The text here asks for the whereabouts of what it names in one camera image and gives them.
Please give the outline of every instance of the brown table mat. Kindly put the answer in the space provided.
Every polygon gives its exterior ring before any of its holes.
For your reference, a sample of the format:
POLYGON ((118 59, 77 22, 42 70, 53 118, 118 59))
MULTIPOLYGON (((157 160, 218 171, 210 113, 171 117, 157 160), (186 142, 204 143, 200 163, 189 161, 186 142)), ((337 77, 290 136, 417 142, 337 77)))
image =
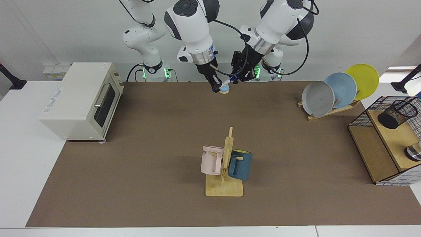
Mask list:
POLYGON ((371 182, 346 127, 362 105, 307 121, 307 84, 127 83, 107 142, 65 144, 27 227, 421 224, 410 187, 371 182), (202 146, 229 126, 253 152, 244 196, 206 197, 202 146))

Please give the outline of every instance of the oven handle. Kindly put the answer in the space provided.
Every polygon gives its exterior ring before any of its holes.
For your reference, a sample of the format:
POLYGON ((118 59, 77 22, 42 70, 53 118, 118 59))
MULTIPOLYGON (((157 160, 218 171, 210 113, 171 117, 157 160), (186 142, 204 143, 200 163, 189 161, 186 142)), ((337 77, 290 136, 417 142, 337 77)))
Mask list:
POLYGON ((102 87, 101 93, 99 94, 98 99, 96 100, 95 105, 94 105, 96 108, 102 107, 102 105, 104 104, 105 98, 107 97, 110 87, 111 87, 110 84, 104 85, 102 87))

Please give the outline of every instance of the wooden rack base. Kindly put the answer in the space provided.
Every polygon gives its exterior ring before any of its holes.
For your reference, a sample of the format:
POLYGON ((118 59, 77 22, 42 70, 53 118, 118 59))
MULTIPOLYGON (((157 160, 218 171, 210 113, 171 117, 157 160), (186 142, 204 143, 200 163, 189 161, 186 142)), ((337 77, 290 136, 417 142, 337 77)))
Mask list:
POLYGON ((232 178, 228 175, 228 166, 233 145, 234 138, 232 137, 232 127, 230 127, 229 135, 225 138, 224 155, 222 156, 222 172, 220 175, 206 175, 206 196, 242 197, 244 195, 242 180, 232 178))
POLYGON ((221 175, 206 175, 206 196, 242 197, 243 195, 242 180, 229 177, 227 170, 221 175))
MULTIPOLYGON (((348 105, 348 106, 346 106, 346 107, 343 107, 343 108, 340 108, 340 109, 332 109, 332 110, 330 110, 329 111, 329 113, 327 113, 327 114, 325 114, 325 115, 323 115, 323 116, 321 116, 321 117, 316 117, 316 116, 314 116, 314 115, 310 115, 310 116, 307 116, 307 120, 308 121, 311 121, 311 120, 315 120, 315 119, 319 119, 319 118, 323 118, 323 117, 326 117, 326 116, 329 116, 329 115, 333 115, 333 114, 335 114, 335 113, 339 113, 339 112, 343 112, 343 111, 347 111, 347 110, 350 110, 350 109, 353 109, 355 106, 357 106, 359 103, 361 102, 361 100, 354 100, 350 105, 348 105)), ((301 102, 299 102, 298 104, 297 104, 297 106, 298 107, 303 107, 303 102, 301 101, 301 102)))

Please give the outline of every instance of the sticker on oven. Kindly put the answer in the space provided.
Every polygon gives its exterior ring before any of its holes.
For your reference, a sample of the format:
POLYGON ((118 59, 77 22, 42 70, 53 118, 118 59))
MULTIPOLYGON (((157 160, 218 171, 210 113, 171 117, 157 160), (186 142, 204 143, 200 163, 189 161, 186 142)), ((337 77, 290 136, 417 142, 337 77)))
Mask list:
POLYGON ((58 88, 57 91, 54 93, 53 97, 51 97, 50 101, 48 102, 47 107, 44 109, 43 113, 49 113, 52 106, 56 103, 57 98, 62 92, 62 88, 58 88))
POLYGON ((101 71, 105 71, 108 67, 108 63, 104 63, 104 65, 102 65, 101 71))

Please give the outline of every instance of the white table surface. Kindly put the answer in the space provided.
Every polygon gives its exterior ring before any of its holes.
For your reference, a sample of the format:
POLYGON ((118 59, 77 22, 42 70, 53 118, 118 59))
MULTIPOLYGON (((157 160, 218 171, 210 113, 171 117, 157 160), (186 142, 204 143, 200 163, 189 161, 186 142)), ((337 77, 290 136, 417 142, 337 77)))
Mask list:
MULTIPOLYGON (((0 101, 0 237, 11 236, 421 236, 419 226, 281 226, 183 228, 25 228, 64 141, 37 117, 60 82, 28 82, 0 101)), ((363 101, 399 95, 389 84, 363 101)), ((421 203, 421 184, 411 187, 421 203)))

